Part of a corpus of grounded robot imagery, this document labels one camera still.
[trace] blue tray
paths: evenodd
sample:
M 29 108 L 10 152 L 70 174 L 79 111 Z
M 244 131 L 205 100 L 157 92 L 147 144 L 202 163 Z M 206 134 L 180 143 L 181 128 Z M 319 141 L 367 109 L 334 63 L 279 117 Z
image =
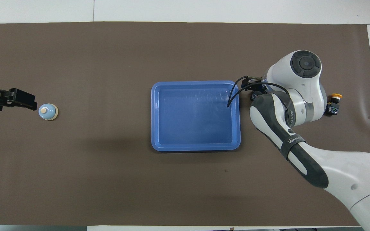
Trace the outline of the blue tray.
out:
M 241 143 L 232 81 L 159 82 L 151 90 L 151 143 L 158 151 L 233 150 Z

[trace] white table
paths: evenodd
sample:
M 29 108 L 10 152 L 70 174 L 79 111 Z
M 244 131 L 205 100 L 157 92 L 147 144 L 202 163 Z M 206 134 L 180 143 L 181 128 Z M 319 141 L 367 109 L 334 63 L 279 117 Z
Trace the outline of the white table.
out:
M 370 44 L 370 1 L 364 0 L 0 0 L 0 23 L 88 21 L 367 24 Z M 88 230 L 229 228 L 108 226 L 88 227 Z

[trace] white robot shell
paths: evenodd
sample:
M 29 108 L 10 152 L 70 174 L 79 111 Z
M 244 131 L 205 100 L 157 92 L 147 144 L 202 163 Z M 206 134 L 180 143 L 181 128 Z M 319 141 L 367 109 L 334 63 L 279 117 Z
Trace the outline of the white robot shell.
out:
M 326 93 L 320 84 L 322 64 L 316 54 L 299 50 L 287 54 L 273 64 L 263 75 L 262 81 L 276 83 L 288 89 L 296 111 L 296 123 L 318 120 L 327 103 Z M 275 86 L 266 86 L 267 91 L 279 91 Z

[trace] brown mat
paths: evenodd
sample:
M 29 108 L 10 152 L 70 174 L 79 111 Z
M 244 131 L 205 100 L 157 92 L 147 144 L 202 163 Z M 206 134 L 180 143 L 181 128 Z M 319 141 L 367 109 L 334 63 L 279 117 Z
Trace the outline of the brown mat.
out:
M 366 25 L 78 22 L 0 24 L 0 89 L 37 112 L 0 112 L 0 224 L 357 225 L 307 183 L 249 118 L 241 96 L 235 151 L 170 154 L 150 144 L 150 89 L 159 81 L 261 76 L 284 55 L 316 53 L 340 115 L 294 130 L 323 149 L 370 152 Z

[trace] black strap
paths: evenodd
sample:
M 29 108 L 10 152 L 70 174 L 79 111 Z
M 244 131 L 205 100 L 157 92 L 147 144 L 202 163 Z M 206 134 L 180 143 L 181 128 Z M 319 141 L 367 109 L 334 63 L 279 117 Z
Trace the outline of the black strap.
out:
M 292 102 L 292 99 L 289 95 L 287 95 L 285 92 L 276 91 L 272 92 L 278 98 L 281 100 L 282 104 L 285 106 L 286 112 L 285 112 L 285 122 L 289 127 L 295 126 L 296 123 L 296 112 L 294 103 Z
M 285 140 L 282 141 L 282 146 L 281 146 L 281 154 L 284 156 L 285 159 L 288 158 L 288 153 L 291 150 L 292 146 L 299 142 L 306 142 L 302 136 L 298 134 L 294 134 L 291 136 L 288 136 Z

